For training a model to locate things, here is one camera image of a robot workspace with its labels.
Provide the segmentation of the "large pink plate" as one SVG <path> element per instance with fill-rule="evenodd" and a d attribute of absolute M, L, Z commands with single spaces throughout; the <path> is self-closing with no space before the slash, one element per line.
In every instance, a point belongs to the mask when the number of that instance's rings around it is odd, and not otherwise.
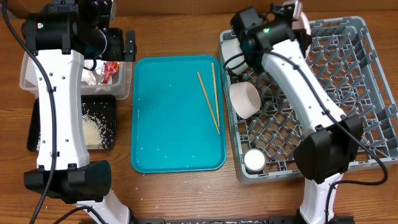
<path fill-rule="evenodd" d="M 298 21 L 292 23 L 292 30 L 300 44 L 300 49 L 304 58 L 307 58 L 312 44 L 312 32 L 304 12 L 300 13 Z"/>

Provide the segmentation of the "grey bowl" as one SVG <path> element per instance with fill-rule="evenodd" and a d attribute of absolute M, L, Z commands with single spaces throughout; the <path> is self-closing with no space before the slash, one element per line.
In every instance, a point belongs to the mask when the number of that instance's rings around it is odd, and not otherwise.
<path fill-rule="evenodd" d="M 221 44 L 221 52 L 223 55 L 223 58 L 225 62 L 229 60 L 231 57 L 242 53 L 242 50 L 240 48 L 240 43 L 238 39 L 231 39 L 231 40 L 225 40 Z M 238 67 L 240 63 L 244 61 L 244 56 L 239 56 L 234 58 L 233 60 L 230 60 L 227 64 L 226 67 L 229 68 L 230 72 L 240 75 L 242 74 L 245 70 L 249 68 L 247 63 L 243 63 Z"/>

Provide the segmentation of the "wooden chopstick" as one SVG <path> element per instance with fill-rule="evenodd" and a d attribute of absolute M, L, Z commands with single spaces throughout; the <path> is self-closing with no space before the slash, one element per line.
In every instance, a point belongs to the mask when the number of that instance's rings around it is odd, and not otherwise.
<path fill-rule="evenodd" d="M 216 86 L 216 77 L 215 77 L 215 65 L 211 63 L 212 77 L 213 77 L 213 89 L 215 94 L 215 106 L 216 106 L 216 117 L 217 117 L 217 128 L 220 127 L 220 115 L 219 115 L 219 107 L 218 107 L 218 94 L 217 94 L 217 86 Z"/>
<path fill-rule="evenodd" d="M 201 78 L 200 72 L 197 72 L 197 76 L 198 76 L 198 79 L 199 79 L 201 88 L 202 88 L 202 90 L 203 90 L 203 94 L 204 94 L 204 96 L 205 96 L 205 99 L 206 99 L 206 102 L 207 102 L 209 111 L 210 111 L 210 113 L 211 113 L 211 117 L 212 117 L 213 122 L 214 122 L 214 124 L 215 124 L 217 133 L 220 135 L 220 129 L 219 129 L 218 125 L 217 125 L 217 122 L 216 122 L 216 119 L 215 119 L 215 116 L 214 116 L 214 112 L 213 112 L 213 109 L 212 109 L 212 107 L 211 107 L 211 103 L 210 103 L 210 101 L 209 101 L 209 98 L 208 98 L 208 95 L 207 95 L 207 92 L 206 92 L 206 89 L 205 89 L 203 80 L 202 80 L 202 78 Z"/>

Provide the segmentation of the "white cup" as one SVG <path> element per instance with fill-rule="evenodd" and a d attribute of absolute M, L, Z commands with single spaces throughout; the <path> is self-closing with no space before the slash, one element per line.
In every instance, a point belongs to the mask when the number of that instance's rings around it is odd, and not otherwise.
<path fill-rule="evenodd" d="M 251 174 L 262 172 L 266 166 L 266 156 L 259 149 L 248 150 L 243 157 L 245 169 Z"/>

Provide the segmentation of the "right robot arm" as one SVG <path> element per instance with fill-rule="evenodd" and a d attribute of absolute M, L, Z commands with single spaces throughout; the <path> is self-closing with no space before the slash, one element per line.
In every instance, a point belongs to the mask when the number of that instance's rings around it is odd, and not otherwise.
<path fill-rule="evenodd" d="M 356 159 L 363 125 L 347 117 L 321 86 L 306 62 L 312 32 L 299 1 L 273 6 L 272 21 L 253 7 L 230 21 L 238 40 L 239 64 L 269 73 L 292 106 L 304 138 L 294 161 L 305 177 L 298 217 L 305 223 L 331 223 L 338 182 Z"/>

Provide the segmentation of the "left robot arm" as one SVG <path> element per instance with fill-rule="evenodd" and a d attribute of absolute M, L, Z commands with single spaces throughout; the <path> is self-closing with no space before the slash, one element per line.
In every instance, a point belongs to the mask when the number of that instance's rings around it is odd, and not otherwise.
<path fill-rule="evenodd" d="M 85 60 L 132 62 L 135 33 L 112 28 L 113 1 L 52 1 L 30 13 L 21 45 L 34 62 L 39 91 L 40 149 L 25 187 L 86 211 L 98 223 L 132 223 L 131 209 L 111 189 L 108 161 L 91 161 L 83 134 L 81 76 Z"/>

